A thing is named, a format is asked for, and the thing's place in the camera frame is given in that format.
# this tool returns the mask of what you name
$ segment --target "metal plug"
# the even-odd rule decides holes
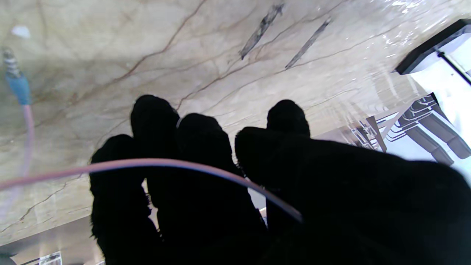
[[[14,78],[20,78],[21,72],[20,68],[18,67],[18,61],[13,53],[13,50],[9,47],[3,47],[3,61],[7,66],[7,75]]]

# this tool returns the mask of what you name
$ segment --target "wire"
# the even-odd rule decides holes
[[[33,184],[36,182],[46,181],[46,180],[53,180],[59,179],[67,176],[72,175],[79,175],[79,174],[86,174],[90,172],[100,172],[100,171],[107,171],[113,169],[120,169],[120,168],[128,168],[128,167],[142,167],[142,166],[166,166],[166,167],[177,167],[177,168],[184,168],[195,170],[203,173],[208,173],[214,176],[218,176],[229,181],[235,182],[239,185],[242,185],[247,188],[251,188],[258,193],[264,195],[268,200],[276,204],[282,210],[284,210],[287,214],[291,215],[294,219],[298,222],[302,223],[303,218],[301,213],[296,210],[293,206],[287,204],[273,193],[261,188],[257,184],[250,182],[236,174],[227,172],[225,170],[215,168],[212,166],[202,165],[193,162],[175,160],[175,159],[164,159],[164,158],[139,158],[139,159],[124,159],[124,160],[116,160],[116,161],[108,161],[102,163],[96,163],[89,166],[84,167],[76,167],[71,168],[63,171],[51,172],[46,174],[40,174],[37,176],[28,176],[24,178],[16,178],[12,180],[7,180],[0,183],[0,190],[5,190],[9,188],[14,188],[17,186],[23,186],[28,184]]]
[[[22,105],[24,121],[26,122],[27,129],[27,138],[26,138],[26,147],[24,150],[24,163],[21,168],[21,175],[23,177],[29,175],[31,161],[32,161],[32,152],[34,145],[34,121],[32,118],[31,105]]]
[[[26,145],[24,149],[24,162],[20,170],[21,177],[27,177],[30,172],[32,153],[34,146],[34,120],[32,118],[32,111],[30,105],[21,105],[23,108],[24,121],[26,123]],[[18,199],[22,189],[17,186],[11,190],[11,195],[8,196],[7,200],[0,207],[0,218],[4,220],[11,206]]]

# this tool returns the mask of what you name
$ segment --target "blue connector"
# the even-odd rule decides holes
[[[13,93],[18,98],[20,105],[30,105],[31,96],[29,83],[23,73],[18,68],[18,62],[10,48],[3,49],[3,60],[7,65],[6,80]]]
[[[23,73],[19,78],[6,75],[8,85],[13,93],[18,98],[20,105],[31,105],[31,96],[29,90],[29,83]]]

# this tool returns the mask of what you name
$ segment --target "marble countertop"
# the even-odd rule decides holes
[[[471,0],[286,0],[260,41],[240,51],[275,0],[0,1],[0,45],[30,81],[33,173],[85,165],[104,140],[130,133],[133,101],[150,93],[181,115],[214,116],[233,138],[265,126],[292,99],[312,135],[420,98],[391,73],[413,48],[459,18]],[[330,24],[285,69],[328,18]],[[0,75],[0,180],[16,177],[25,126]],[[2,204],[7,192],[0,193]],[[87,176],[24,187],[0,220],[0,245],[90,214]]]

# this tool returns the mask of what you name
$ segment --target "gloved hand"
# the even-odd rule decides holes
[[[134,139],[121,134],[108,139],[91,162],[136,157]],[[94,196],[92,234],[107,264],[145,263],[160,250],[160,234],[148,218],[151,210],[140,173],[139,168],[90,173],[90,191]]]
[[[449,167],[253,127],[235,152],[247,177],[304,217],[261,263],[471,262],[471,191]]]

